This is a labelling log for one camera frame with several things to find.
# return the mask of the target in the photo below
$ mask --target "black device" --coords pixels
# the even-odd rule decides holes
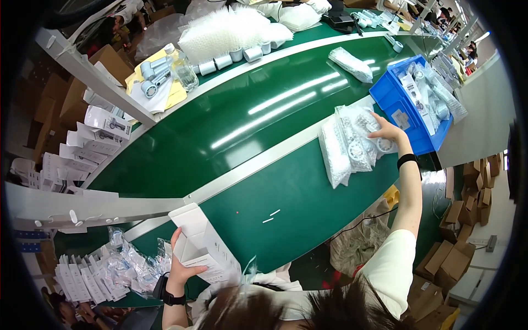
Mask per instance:
[[[154,287],[152,295],[154,298],[162,300],[163,303],[172,306],[172,305],[185,305],[185,295],[182,297],[174,297],[171,293],[168,293],[166,290],[168,277],[165,277],[165,274],[158,278],[158,282]]]

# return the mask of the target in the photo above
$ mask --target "worker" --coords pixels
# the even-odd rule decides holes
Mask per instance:
[[[369,138],[386,138],[398,146],[400,202],[391,233],[379,250],[345,287],[322,291],[300,291],[290,282],[287,270],[260,275],[258,283],[223,287],[211,285],[198,296],[199,315],[192,307],[193,327],[188,327],[182,305],[165,305],[163,330],[215,329],[410,329],[400,321],[407,310],[412,283],[412,265],[422,214],[420,171],[409,138],[400,128],[373,114],[381,129]],[[171,247],[181,234],[178,228]],[[186,268],[172,257],[166,291],[184,297],[187,280],[207,270],[206,266]],[[267,282],[260,279],[268,275]]]
[[[440,16],[436,16],[435,13],[429,12],[426,17],[423,18],[424,21],[431,23],[432,27],[439,29],[441,25],[445,25],[446,21],[449,19],[449,11],[444,7],[440,8]]]
[[[411,6],[412,11],[415,14],[418,14],[418,10],[414,6],[409,5],[405,0],[378,0],[376,9],[379,11],[388,11],[394,14],[401,13],[407,21],[414,22],[411,14],[409,13],[408,6]]]
[[[147,27],[145,23],[145,18],[141,9],[145,6],[143,0],[128,0],[121,4],[122,9],[115,14],[105,18],[99,27],[99,36],[100,39],[104,39],[103,44],[111,43],[111,40],[114,38],[114,35],[117,33],[121,37],[122,43],[130,47],[130,38],[128,33],[123,31],[121,27],[126,25],[134,18],[137,18],[141,30],[144,31]]]

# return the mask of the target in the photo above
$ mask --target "stack of product boxes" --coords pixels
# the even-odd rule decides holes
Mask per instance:
[[[407,301],[418,329],[449,328],[460,312],[448,305],[448,294],[475,253],[475,245],[467,242],[473,227],[488,224],[491,192],[500,172],[500,154],[464,164],[462,200],[452,202],[439,226],[444,241],[435,243],[414,271]]]

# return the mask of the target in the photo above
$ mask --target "woman's hand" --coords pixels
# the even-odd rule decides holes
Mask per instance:
[[[178,237],[180,237],[180,234],[182,233],[182,229],[178,228],[176,231],[174,231],[174,234],[172,234],[171,238],[171,248],[174,251],[174,246],[176,245],[176,241],[178,240]],[[185,282],[190,277],[193,277],[194,275],[201,274],[207,270],[207,266],[196,266],[196,267],[185,267],[180,263],[178,258],[172,254],[172,264],[171,264],[171,273],[169,274],[168,281],[176,284],[176,285],[184,285]]]
[[[400,137],[405,136],[405,132],[401,130],[399,127],[394,126],[390,122],[388,122],[385,118],[381,117],[380,115],[376,114],[375,112],[371,112],[371,114],[376,118],[378,123],[381,126],[381,129],[370,133],[368,138],[377,138],[382,137],[388,140],[395,140],[398,143],[398,140]]]

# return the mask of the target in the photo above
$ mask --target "black wristband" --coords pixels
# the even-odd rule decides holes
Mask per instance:
[[[406,162],[416,162],[416,165],[418,166],[418,171],[420,171],[420,166],[418,165],[418,160],[416,159],[415,154],[405,154],[400,157],[398,162],[396,163],[396,166],[398,167],[398,172],[400,171],[401,165],[403,165]],[[422,173],[420,172],[420,181],[422,181]]]

